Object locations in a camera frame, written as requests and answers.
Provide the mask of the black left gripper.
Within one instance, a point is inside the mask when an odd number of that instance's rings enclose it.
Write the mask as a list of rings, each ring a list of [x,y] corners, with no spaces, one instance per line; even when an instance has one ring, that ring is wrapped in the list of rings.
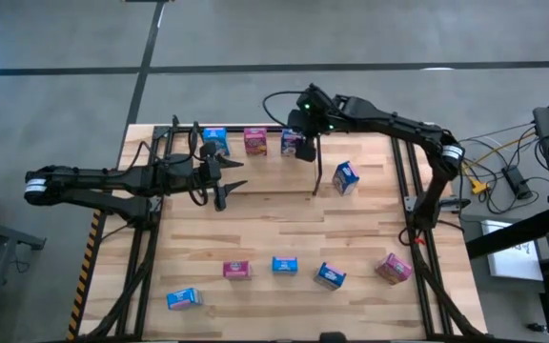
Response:
[[[232,161],[223,157],[213,141],[208,141],[200,147],[200,159],[203,160],[196,168],[193,169],[190,176],[190,188],[193,192],[198,192],[201,196],[206,196],[208,190],[213,189],[214,207],[218,212],[222,212],[227,208],[226,198],[235,189],[247,183],[247,180],[233,182],[231,184],[219,185],[213,188],[201,188],[198,183],[198,167],[201,164],[217,165],[220,168],[239,168],[244,164],[241,162]]]

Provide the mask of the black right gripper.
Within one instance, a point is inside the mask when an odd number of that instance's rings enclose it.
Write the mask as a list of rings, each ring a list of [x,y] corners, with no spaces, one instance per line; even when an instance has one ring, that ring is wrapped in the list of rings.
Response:
[[[310,84],[308,88],[319,87],[315,84]],[[313,111],[310,107],[310,98],[307,93],[308,88],[297,98],[296,104],[299,110],[291,110],[289,112],[286,126],[293,131],[302,131],[308,136],[317,136],[318,134],[332,131],[334,126],[331,121],[337,117],[337,107],[334,101],[332,100],[333,107],[329,111]],[[316,159],[315,139],[308,137],[303,140],[297,140],[295,144],[295,157],[306,162],[314,162]]]

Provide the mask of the Frosted Flakes cereal box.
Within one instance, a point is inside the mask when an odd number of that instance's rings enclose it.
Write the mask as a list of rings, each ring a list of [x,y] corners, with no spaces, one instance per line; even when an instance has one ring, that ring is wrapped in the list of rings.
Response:
[[[340,195],[350,194],[358,181],[359,175],[350,161],[339,164],[332,178],[332,183]]]
[[[343,272],[328,262],[323,262],[316,270],[314,282],[331,291],[335,291],[342,287],[346,276],[346,272]]]
[[[304,136],[291,129],[283,129],[281,132],[280,154],[282,156],[295,156],[297,146],[304,141]]]

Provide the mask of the Rice Krispies cereal box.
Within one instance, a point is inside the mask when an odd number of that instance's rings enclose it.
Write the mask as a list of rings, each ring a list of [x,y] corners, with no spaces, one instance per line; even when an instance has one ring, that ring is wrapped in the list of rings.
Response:
[[[187,288],[166,296],[168,309],[171,311],[181,311],[190,307],[203,304],[201,292],[196,288]]]
[[[274,274],[297,274],[298,259],[296,257],[274,256],[271,271]]]
[[[217,154],[224,156],[230,155],[228,132],[226,128],[205,128],[203,130],[203,140],[205,142],[212,142]]]

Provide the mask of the Raisin Bran cereal box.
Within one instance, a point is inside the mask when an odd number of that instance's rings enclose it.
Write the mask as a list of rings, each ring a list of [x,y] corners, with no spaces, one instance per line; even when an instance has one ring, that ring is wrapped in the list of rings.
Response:
[[[222,274],[228,280],[250,279],[252,275],[251,264],[248,260],[226,261],[223,263]]]
[[[375,272],[391,285],[406,281],[413,268],[394,253],[389,253],[375,267]]]
[[[248,155],[266,155],[267,130],[258,127],[245,128],[244,147]]]

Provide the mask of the yellow black hazard tape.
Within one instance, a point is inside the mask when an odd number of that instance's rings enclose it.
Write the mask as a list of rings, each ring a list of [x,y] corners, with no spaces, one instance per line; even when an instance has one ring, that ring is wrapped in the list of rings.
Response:
[[[80,327],[83,314],[88,302],[92,274],[94,271],[100,239],[102,237],[106,215],[99,210],[92,214],[91,229],[84,250],[84,257],[78,277],[78,284],[75,289],[75,296],[71,308],[71,319],[66,333],[66,341],[73,341],[80,335]]]

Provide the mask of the black power brick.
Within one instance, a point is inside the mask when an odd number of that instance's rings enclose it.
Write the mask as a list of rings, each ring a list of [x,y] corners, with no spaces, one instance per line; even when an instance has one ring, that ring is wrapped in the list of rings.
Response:
[[[516,165],[504,167],[501,172],[517,200],[527,200],[533,196],[526,179]]]

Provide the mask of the black beam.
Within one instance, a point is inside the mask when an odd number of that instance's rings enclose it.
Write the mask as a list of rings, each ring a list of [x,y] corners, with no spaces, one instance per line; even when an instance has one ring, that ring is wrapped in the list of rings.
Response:
[[[545,237],[549,246],[549,209],[466,243],[469,258],[500,252]]]

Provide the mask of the white board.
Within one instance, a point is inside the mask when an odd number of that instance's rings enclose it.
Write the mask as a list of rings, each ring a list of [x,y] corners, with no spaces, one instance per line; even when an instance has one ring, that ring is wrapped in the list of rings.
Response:
[[[494,277],[542,281],[538,248],[534,241],[487,255],[489,272]]]

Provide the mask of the low wooden shelf black frame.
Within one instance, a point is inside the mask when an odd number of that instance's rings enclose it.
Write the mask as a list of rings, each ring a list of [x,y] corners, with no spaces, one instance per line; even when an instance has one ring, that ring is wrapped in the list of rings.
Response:
[[[227,159],[241,162],[243,167],[222,170],[222,184],[247,180],[237,192],[307,192],[315,188],[316,163],[280,154],[282,128],[277,124],[202,124],[205,128],[226,128],[230,155]],[[258,127],[267,130],[267,154],[248,155],[244,147],[244,129]]]

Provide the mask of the black aluminium rig frame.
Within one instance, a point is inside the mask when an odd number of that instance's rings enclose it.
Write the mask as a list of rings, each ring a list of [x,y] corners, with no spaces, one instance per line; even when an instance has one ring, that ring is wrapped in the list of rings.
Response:
[[[421,148],[374,133],[322,138],[322,163],[280,154],[249,156],[230,127],[241,167],[228,207],[197,207],[187,195],[163,204],[152,278],[133,298],[124,329],[144,340],[422,339],[453,333],[433,291],[414,278],[393,285],[376,274],[388,254],[410,261],[403,197],[431,170]]]

